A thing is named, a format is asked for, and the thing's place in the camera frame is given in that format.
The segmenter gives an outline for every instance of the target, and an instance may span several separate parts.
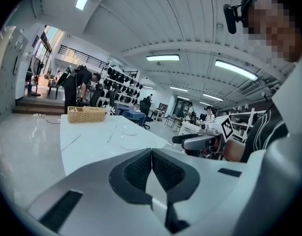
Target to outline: ceiling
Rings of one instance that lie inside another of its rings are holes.
[[[89,0],[83,11],[76,1],[32,0],[32,5],[38,21],[101,47],[164,89],[187,89],[178,95],[191,100],[220,108],[251,103],[262,99],[266,83],[282,83],[294,67],[266,57],[268,49],[249,40],[241,24],[236,34],[227,31],[223,5],[241,0]],[[146,60],[150,54],[179,54],[181,60],[156,64]],[[254,82],[216,67],[217,59],[256,73],[262,87],[243,95]]]

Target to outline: tiled floor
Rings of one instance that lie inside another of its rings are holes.
[[[60,117],[46,118],[53,123],[60,122]],[[164,122],[148,124],[150,132],[172,144],[172,137],[177,135],[173,132],[174,128],[165,126]],[[165,148],[174,151],[169,144]],[[12,114],[0,124],[0,179],[11,200],[27,208],[37,195],[63,177],[60,124],[50,124],[41,117],[21,114]],[[166,194],[161,187],[157,188],[158,185],[151,174],[147,192],[166,203]]]

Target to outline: ceiling beam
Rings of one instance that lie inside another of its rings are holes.
[[[213,43],[206,43],[206,42],[194,42],[194,41],[177,41],[177,42],[167,42],[167,43],[158,43],[158,44],[152,44],[148,46],[138,47],[134,48],[128,51],[123,52],[123,56],[130,56],[140,53],[149,52],[150,49],[152,51],[165,51],[165,50],[178,50],[178,49],[186,49],[186,50],[200,50],[200,51],[207,51],[207,52],[214,52],[214,53],[221,53],[224,55],[228,55],[230,57],[243,60],[245,62],[248,62],[259,69],[262,69],[269,75],[276,78],[278,81],[283,83],[285,81],[285,76],[275,69],[273,66],[262,62],[259,58],[256,58],[255,56],[248,54],[246,52],[243,52],[238,49],[234,49],[228,46],[222,46],[218,44]]]
[[[214,85],[214,86],[218,86],[218,87],[223,87],[227,90],[238,90],[237,87],[223,83],[221,81],[216,81],[213,79],[208,79],[202,76],[195,76],[195,75],[190,75],[190,74],[185,74],[185,73],[177,73],[177,72],[167,72],[167,71],[155,71],[155,70],[147,70],[147,74],[146,76],[148,76],[149,74],[153,75],[153,74],[158,74],[161,75],[163,73],[169,74],[169,75],[174,75],[174,76],[180,76],[181,78],[188,78],[188,79],[200,79],[200,81],[202,81],[202,83],[207,83],[210,85]]]

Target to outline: computer monitor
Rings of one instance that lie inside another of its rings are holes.
[[[201,119],[201,120],[205,120],[206,117],[207,117],[207,115],[205,115],[205,114],[200,114],[200,119]]]

